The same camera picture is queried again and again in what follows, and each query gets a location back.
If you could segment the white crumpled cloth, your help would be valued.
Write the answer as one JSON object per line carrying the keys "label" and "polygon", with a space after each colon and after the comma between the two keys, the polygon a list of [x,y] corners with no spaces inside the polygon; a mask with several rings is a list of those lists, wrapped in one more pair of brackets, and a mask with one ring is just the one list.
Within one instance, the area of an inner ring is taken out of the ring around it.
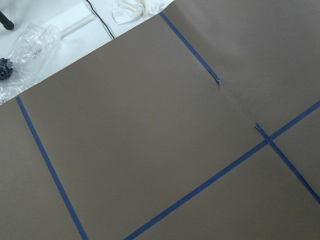
{"label": "white crumpled cloth", "polygon": [[172,0],[117,0],[112,7],[112,17],[119,24],[142,18],[147,20],[168,7]]}

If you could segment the white plastic tube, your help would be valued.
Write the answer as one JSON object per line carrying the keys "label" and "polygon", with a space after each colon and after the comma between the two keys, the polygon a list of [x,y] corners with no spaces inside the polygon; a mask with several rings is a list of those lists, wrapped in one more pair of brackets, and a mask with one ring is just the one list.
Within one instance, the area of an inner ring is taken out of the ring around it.
{"label": "white plastic tube", "polygon": [[81,29],[82,27],[86,26],[87,24],[91,23],[92,21],[95,20],[95,16],[91,13],[87,16],[85,16],[84,18],[80,19],[79,21],[71,24],[70,26],[68,26],[67,28],[63,29],[62,31],[60,31],[58,38],[59,39],[63,39],[67,36],[69,36],[70,34],[76,32],[77,30]]}

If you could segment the clear crumpled plastic bag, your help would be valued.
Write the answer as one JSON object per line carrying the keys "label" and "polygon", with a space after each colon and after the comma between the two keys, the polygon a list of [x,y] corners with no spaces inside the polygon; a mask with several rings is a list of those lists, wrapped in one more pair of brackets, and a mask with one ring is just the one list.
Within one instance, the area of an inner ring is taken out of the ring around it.
{"label": "clear crumpled plastic bag", "polygon": [[5,58],[13,63],[13,71],[10,78],[0,80],[1,105],[39,82],[38,73],[58,44],[59,33],[52,24],[41,27],[31,23],[18,36]]}

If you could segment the folded dark blue umbrella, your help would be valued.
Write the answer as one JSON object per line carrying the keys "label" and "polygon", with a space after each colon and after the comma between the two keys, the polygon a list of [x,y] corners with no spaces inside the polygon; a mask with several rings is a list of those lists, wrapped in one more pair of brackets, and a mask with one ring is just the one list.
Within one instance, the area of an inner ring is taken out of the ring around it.
{"label": "folded dark blue umbrella", "polygon": [[10,78],[13,72],[13,62],[9,58],[0,59],[0,80],[4,81]]}

